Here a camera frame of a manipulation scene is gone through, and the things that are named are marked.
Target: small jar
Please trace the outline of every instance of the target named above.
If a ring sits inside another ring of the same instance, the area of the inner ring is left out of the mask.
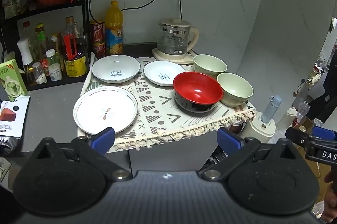
[[[36,62],[33,64],[33,74],[37,84],[42,84],[47,82],[47,78],[43,73],[42,66],[40,62]]]
[[[54,49],[49,49],[46,51],[46,56],[48,59],[48,71],[50,74],[50,79],[52,81],[59,81],[62,79],[62,70],[59,60],[55,54]]]

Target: electric kettle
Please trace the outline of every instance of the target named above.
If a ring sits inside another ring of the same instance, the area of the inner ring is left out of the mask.
[[[157,43],[158,55],[168,60],[181,60],[198,41],[199,30],[188,21],[164,18],[160,21],[161,37]],[[188,35],[193,33],[193,39],[188,44]]]

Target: plate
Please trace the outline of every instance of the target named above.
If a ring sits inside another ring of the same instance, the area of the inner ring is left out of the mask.
[[[103,82],[124,83],[135,76],[140,69],[140,63],[130,56],[112,55],[99,59],[92,66],[92,73]]]
[[[73,116],[82,131],[96,135],[107,127],[115,133],[132,124],[138,112],[136,98],[116,86],[96,87],[84,93],[75,103]]]
[[[173,86],[173,79],[185,69],[180,65],[168,61],[148,63],[144,67],[144,75],[152,83],[160,86]]]

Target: snack package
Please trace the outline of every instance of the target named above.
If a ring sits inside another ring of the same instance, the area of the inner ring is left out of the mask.
[[[15,59],[0,64],[0,81],[11,101],[28,94]]]
[[[20,142],[29,96],[3,101],[0,107],[0,154],[13,152]]]

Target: green box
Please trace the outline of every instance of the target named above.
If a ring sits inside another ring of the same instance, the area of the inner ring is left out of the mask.
[[[11,101],[28,94],[15,59],[0,64],[0,81]]]

